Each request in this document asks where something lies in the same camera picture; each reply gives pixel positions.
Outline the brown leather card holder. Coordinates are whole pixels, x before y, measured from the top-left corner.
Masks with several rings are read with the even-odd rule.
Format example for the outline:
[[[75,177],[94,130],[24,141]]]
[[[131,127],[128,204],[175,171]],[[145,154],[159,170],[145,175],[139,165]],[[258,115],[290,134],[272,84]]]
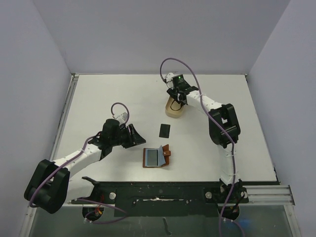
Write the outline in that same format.
[[[147,166],[147,150],[158,151],[158,166]],[[169,145],[160,146],[159,148],[144,148],[143,149],[143,168],[162,168],[170,164],[171,150]]]

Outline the black credit card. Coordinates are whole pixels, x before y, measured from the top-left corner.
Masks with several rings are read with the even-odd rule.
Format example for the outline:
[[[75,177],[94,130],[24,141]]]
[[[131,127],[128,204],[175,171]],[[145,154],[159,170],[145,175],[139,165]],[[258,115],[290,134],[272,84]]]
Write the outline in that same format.
[[[170,128],[171,128],[170,124],[163,124],[162,123],[160,125],[159,137],[168,139],[170,136]]]

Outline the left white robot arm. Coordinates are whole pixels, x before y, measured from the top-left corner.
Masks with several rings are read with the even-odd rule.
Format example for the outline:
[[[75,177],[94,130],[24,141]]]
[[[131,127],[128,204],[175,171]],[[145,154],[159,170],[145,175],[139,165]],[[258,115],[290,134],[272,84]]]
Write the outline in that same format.
[[[40,161],[27,185],[24,198],[32,208],[40,207],[50,214],[57,212],[71,200],[85,198],[94,203],[101,191],[96,181],[84,178],[83,184],[76,184],[71,178],[87,166],[101,161],[115,146],[125,149],[145,144],[146,140],[136,131],[133,124],[121,124],[110,118],[96,135],[88,137],[81,149],[60,159]]]

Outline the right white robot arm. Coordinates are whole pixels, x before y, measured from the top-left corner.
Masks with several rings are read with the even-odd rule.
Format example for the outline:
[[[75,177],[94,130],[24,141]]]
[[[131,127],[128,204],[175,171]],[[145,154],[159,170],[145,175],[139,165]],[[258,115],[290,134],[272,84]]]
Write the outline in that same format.
[[[240,135],[240,125],[232,104],[221,104],[204,95],[199,86],[191,86],[183,75],[169,73],[162,78],[168,95],[181,107],[194,107],[207,115],[209,136],[217,145],[220,156],[220,181],[225,185],[220,189],[220,197],[230,202],[237,197],[233,186],[237,181],[235,145]]]

